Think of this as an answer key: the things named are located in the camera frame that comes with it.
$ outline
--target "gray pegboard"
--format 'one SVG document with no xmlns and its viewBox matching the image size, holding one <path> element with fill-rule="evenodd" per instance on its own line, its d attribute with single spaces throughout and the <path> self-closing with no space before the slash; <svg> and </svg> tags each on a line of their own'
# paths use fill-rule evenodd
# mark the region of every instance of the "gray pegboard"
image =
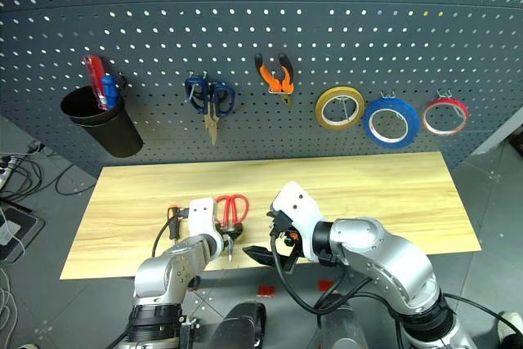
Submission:
<svg viewBox="0 0 523 349">
<path fill-rule="evenodd" d="M 2 114 L 97 175 L 101 166 L 442 150 L 450 166 L 469 155 L 523 104 L 523 10 L 507 0 L 2 0 Z M 267 93 L 253 55 L 285 51 L 295 69 L 289 111 Z M 115 159 L 60 112 L 87 84 L 81 59 L 103 56 L 125 73 L 127 109 L 145 140 Z M 238 92 L 212 146 L 186 103 L 189 69 Z M 336 132 L 314 119 L 335 85 L 367 101 L 394 90 L 421 113 L 450 89 L 471 111 L 466 130 L 420 132 L 386 150 L 361 123 Z M 434 113 L 444 127 L 452 113 Z M 394 119 L 384 119 L 383 127 Z"/>
</svg>

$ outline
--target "pen holder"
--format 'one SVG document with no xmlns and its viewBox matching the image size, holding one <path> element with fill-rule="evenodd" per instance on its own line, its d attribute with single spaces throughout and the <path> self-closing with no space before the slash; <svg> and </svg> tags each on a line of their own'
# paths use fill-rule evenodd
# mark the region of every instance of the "pen holder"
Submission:
<svg viewBox="0 0 523 349">
<path fill-rule="evenodd" d="M 132 124 L 122 97 L 110 110 L 98 108 L 90 86 L 75 89 L 61 102 L 64 114 L 83 128 L 111 155 L 129 157 L 140 151 L 144 142 Z"/>
</svg>

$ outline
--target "yellow tape roll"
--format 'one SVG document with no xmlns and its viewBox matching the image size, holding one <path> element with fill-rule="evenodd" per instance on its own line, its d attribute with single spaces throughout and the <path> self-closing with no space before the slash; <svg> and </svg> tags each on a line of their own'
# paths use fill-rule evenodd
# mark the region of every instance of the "yellow tape roll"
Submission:
<svg viewBox="0 0 523 349">
<path fill-rule="evenodd" d="M 324 115 L 325 107 L 327 106 L 327 104 L 338 97 L 348 98 L 350 100 L 353 100 L 356 104 L 354 112 L 352 114 L 347 114 L 347 118 L 339 122 L 329 120 Z M 365 100 L 363 96 L 361 96 L 361 93 L 358 92 L 356 89 L 348 86 L 336 86 L 324 92 L 316 102 L 315 107 L 316 120 L 318 121 L 318 123 L 321 126 L 329 128 L 331 130 L 342 130 L 344 128 L 349 128 L 361 119 L 361 116 L 363 116 L 364 112 Z"/>
</svg>

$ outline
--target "red object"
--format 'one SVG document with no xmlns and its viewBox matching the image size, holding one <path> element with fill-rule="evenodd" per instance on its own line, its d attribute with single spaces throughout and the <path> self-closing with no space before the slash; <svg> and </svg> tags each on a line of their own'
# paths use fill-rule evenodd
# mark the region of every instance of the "red object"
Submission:
<svg viewBox="0 0 523 349">
<path fill-rule="evenodd" d="M 319 280 L 318 281 L 318 290 L 320 292 L 327 292 L 331 286 L 334 285 L 334 281 L 331 280 Z"/>
<path fill-rule="evenodd" d="M 463 121 L 456 128 L 448 131 L 438 130 L 434 128 L 428 123 L 427 114 L 429 110 L 438 105 L 449 105 L 459 110 L 463 114 Z M 425 108 L 425 110 L 422 113 L 422 125 L 426 130 L 428 130 L 432 134 L 438 136 L 452 136 L 457 134 L 458 132 L 461 132 L 465 128 L 469 116 L 470 113 L 468 111 L 467 106 L 463 104 L 460 100 L 456 100 L 455 98 L 442 97 L 438 98 L 437 100 L 431 101 L 429 105 L 427 105 L 427 108 Z"/>
<path fill-rule="evenodd" d="M 236 208 L 237 199 L 242 199 L 245 202 L 244 214 L 240 218 L 238 218 L 238 209 Z M 244 195 L 234 194 L 231 196 L 229 196 L 229 195 L 218 196 L 216 198 L 216 203 L 219 204 L 223 200 L 226 201 L 226 206 L 223 210 L 223 219 L 221 220 L 221 226 L 223 226 L 224 228 L 228 227 L 228 226 L 234 226 L 236 224 L 239 224 L 241 221 L 243 221 L 245 219 L 245 217 L 247 216 L 247 213 L 248 213 L 248 199 Z M 231 211 L 232 211 L 232 214 L 231 214 L 232 221 L 229 221 L 229 215 L 230 215 Z"/>
<path fill-rule="evenodd" d="M 258 297 L 273 298 L 276 295 L 276 288 L 269 285 L 258 285 Z"/>
<path fill-rule="evenodd" d="M 91 81 L 92 92 L 95 95 L 98 108 L 107 110 L 107 99 L 104 94 L 104 85 L 101 82 L 101 79 L 104 78 L 105 75 L 101 58 L 99 56 L 86 55 L 83 60 L 87 67 L 87 75 Z"/>
</svg>

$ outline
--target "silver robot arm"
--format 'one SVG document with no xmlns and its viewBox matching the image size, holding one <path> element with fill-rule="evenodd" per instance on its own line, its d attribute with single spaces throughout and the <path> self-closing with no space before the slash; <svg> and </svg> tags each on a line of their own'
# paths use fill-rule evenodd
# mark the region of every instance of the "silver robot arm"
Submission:
<svg viewBox="0 0 523 349">
<path fill-rule="evenodd" d="M 189 282 L 223 250 L 215 218 L 212 198 L 192 200 L 190 237 L 159 257 L 145 260 L 138 268 L 127 334 L 118 349 L 191 348 L 191 326 L 185 323 L 181 304 Z"/>
<path fill-rule="evenodd" d="M 325 221 L 317 203 L 295 182 L 281 190 L 271 212 L 292 222 L 309 260 L 338 261 L 372 278 L 414 347 L 476 349 L 447 305 L 431 262 L 416 245 L 372 218 Z"/>
</svg>

